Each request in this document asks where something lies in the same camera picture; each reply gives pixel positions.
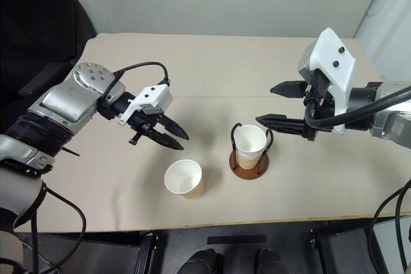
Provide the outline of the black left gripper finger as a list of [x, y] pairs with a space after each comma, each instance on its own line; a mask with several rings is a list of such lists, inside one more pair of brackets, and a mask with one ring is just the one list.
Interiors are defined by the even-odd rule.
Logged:
[[147, 137], [157, 144], [164, 146], [166, 148], [170, 148], [173, 150], [183, 150], [184, 147], [180, 145], [173, 137], [165, 133], [158, 132], [157, 130], [149, 130], [147, 131]]
[[186, 131], [174, 120], [170, 119], [168, 116], [159, 115], [159, 123], [163, 125], [163, 127], [173, 135], [180, 137], [184, 140], [189, 139], [189, 135], [186, 133]]

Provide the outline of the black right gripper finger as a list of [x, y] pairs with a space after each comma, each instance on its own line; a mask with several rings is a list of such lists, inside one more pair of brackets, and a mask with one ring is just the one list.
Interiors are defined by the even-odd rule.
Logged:
[[307, 87], [306, 81], [284, 81], [272, 87], [270, 92], [283, 97], [304, 97]]
[[302, 119], [291, 119], [285, 115], [267, 114], [256, 117], [256, 121], [266, 128], [278, 133], [302, 135], [305, 122]]

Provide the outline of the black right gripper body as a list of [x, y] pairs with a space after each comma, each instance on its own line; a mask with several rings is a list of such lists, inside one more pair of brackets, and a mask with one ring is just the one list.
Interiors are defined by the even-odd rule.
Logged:
[[304, 128], [303, 137], [314, 141], [318, 131], [331, 132], [333, 127], [314, 128], [309, 125], [308, 115], [311, 119], [323, 119], [334, 116], [334, 101], [328, 92], [329, 80], [323, 73], [313, 73], [309, 82], [310, 89], [304, 97]]

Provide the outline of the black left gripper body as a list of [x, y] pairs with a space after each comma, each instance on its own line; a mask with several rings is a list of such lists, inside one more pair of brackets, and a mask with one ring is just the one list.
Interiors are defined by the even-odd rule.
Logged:
[[144, 112], [135, 111], [128, 119], [127, 124], [136, 132], [128, 141], [131, 145], [136, 145], [143, 136], [151, 139], [157, 144], [162, 145], [159, 132], [154, 129], [162, 114], [145, 114]]

